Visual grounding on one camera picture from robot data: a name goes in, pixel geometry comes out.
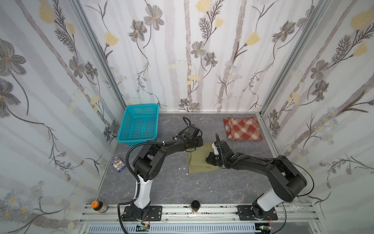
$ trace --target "turquoise plastic basket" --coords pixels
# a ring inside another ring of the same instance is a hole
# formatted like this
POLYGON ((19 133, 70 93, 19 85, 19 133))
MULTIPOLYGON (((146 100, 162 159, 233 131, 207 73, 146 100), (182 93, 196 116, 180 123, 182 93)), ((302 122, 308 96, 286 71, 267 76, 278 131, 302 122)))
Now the turquoise plastic basket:
POLYGON ((157 104, 140 104, 128 106, 123 114, 117 141, 136 145, 157 137, 159 123, 159 106, 157 104))

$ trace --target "folded green cloth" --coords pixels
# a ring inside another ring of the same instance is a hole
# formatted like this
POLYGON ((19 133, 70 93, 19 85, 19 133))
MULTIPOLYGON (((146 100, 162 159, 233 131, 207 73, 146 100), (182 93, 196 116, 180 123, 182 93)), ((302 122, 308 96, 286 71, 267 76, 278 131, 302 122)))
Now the folded green cloth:
POLYGON ((188 172, 199 173, 207 171, 217 171, 218 166, 206 163, 205 159, 210 152, 214 152, 212 148, 213 142, 204 142, 203 146, 197 147, 195 151, 188 153, 188 172))

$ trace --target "gray marble tabletop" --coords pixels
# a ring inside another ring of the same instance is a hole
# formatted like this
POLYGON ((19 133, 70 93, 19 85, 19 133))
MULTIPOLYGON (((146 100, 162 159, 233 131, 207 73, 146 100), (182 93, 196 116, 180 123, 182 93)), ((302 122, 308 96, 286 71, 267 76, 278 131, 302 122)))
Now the gray marble tabletop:
MULTIPOLYGON (((256 157, 273 157, 264 138, 262 141, 234 141, 227 139, 223 119, 226 117, 247 118, 254 114, 167 114, 159 115, 156 141, 171 140, 186 125, 182 117, 188 117, 203 131, 203 141, 215 141, 215 133, 226 140, 234 152, 242 152, 256 157)), ((114 156, 123 161, 131 146, 118 143, 114 156)), ((141 147, 130 155, 130 163, 141 147)), ((135 178, 127 169, 118 173, 109 165, 102 182, 98 199, 107 204, 126 202, 134 197, 135 178)), ((188 172, 187 152, 177 152, 166 157, 160 173, 153 179, 151 189, 152 204, 189 204, 198 200, 202 204, 252 203, 262 193, 271 188, 266 176, 243 170, 219 169, 204 173, 188 172)))

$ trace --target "plaid cloth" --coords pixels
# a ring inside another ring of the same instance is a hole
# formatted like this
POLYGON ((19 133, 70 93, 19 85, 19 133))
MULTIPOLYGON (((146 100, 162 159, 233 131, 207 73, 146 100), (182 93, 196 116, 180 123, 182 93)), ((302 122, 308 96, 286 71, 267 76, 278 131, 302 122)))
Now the plaid cloth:
POLYGON ((227 138, 231 140, 262 140, 257 118, 224 118, 227 138))

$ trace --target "bottle with orange cap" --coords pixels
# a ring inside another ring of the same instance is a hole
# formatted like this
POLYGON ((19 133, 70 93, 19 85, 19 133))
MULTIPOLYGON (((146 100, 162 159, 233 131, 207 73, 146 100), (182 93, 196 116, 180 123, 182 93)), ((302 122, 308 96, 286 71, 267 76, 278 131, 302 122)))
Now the bottle with orange cap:
POLYGON ((91 206, 92 206, 93 210, 95 210, 99 213, 104 213, 108 209, 108 206, 102 201, 93 201, 91 203, 91 206))

